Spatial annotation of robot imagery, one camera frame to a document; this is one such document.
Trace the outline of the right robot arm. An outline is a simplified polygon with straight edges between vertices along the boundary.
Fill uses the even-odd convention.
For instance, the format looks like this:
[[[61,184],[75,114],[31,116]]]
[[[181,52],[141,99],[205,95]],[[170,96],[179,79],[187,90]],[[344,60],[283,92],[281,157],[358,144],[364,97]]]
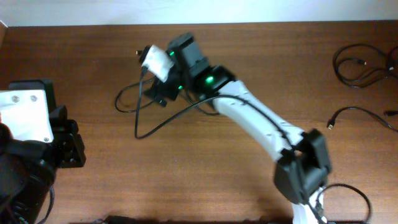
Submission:
[[[275,114],[227,68],[212,65],[189,32],[171,40],[167,50],[148,45],[136,54],[142,73],[155,76],[151,88],[141,90],[141,95],[166,106],[182,90],[192,92],[198,101],[190,110],[208,103],[270,155],[275,163],[274,185],[292,204],[293,223],[327,222],[323,192],[332,166],[321,132],[305,132]]]

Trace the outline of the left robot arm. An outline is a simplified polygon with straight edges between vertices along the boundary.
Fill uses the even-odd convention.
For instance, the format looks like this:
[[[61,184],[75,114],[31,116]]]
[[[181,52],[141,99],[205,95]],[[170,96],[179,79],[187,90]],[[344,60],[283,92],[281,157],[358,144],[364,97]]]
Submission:
[[[48,79],[17,80],[1,91],[1,223],[35,223],[53,207],[58,169],[85,165],[77,122]]]

